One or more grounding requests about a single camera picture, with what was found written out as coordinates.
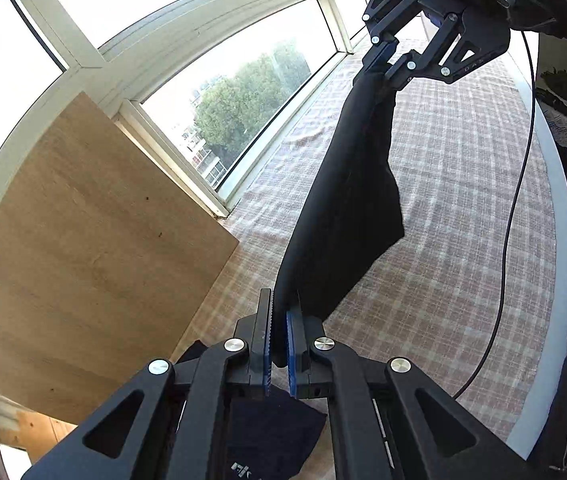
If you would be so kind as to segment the black shorts with yellow stripes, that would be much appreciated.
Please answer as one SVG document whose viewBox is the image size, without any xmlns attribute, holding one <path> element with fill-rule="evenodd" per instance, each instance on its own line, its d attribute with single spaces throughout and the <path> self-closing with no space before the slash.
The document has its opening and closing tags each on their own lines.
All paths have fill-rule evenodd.
<svg viewBox="0 0 567 480">
<path fill-rule="evenodd" d="M 287 363 L 287 313 L 321 320 L 405 234 L 389 165 L 396 92 L 380 73 L 356 77 L 290 237 L 274 287 L 272 359 Z"/>
</svg>

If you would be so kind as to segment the folded navy blue garment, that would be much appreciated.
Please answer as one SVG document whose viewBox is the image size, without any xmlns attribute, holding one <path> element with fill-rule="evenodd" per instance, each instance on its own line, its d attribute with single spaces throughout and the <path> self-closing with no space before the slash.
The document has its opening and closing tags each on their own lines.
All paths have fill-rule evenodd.
<svg viewBox="0 0 567 480">
<path fill-rule="evenodd" d="M 178 360 L 199 358 L 176 434 L 169 479 L 290 479 L 301 471 L 327 416 L 271 388 L 263 400 L 227 399 L 225 375 L 247 355 L 197 341 Z"/>
</svg>

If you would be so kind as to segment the pine plank panel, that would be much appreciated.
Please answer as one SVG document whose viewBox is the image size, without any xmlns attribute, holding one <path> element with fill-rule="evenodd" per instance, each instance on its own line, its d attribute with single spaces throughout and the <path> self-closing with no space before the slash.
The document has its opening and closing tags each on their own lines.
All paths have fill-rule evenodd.
<svg viewBox="0 0 567 480">
<path fill-rule="evenodd" d="M 39 412 L 16 411 L 16 416 L 11 426 L 0 425 L 0 443 L 25 450 L 32 464 L 76 428 Z"/>
</svg>

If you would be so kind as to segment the pink plaid tablecloth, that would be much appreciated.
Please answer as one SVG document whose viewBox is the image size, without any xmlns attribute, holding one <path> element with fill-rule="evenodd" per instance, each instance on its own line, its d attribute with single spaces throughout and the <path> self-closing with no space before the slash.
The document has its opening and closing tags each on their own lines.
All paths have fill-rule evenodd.
<svg viewBox="0 0 567 480">
<path fill-rule="evenodd" d="M 177 344 L 215 344 L 275 283 L 359 70 L 347 58 L 225 220 L 238 246 Z M 367 358 L 406 356 L 507 439 L 533 385 L 553 308 L 555 212 L 525 99 L 503 63 L 397 98 L 390 166 L 405 235 L 326 322 Z"/>
</svg>

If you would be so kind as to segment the light wooden board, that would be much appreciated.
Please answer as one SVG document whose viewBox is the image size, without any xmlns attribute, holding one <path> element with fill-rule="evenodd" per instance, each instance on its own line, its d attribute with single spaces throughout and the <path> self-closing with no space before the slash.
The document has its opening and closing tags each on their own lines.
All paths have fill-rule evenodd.
<svg viewBox="0 0 567 480">
<path fill-rule="evenodd" d="M 80 422 L 172 354 L 237 244 L 80 94 L 0 201 L 0 394 Z"/>
</svg>

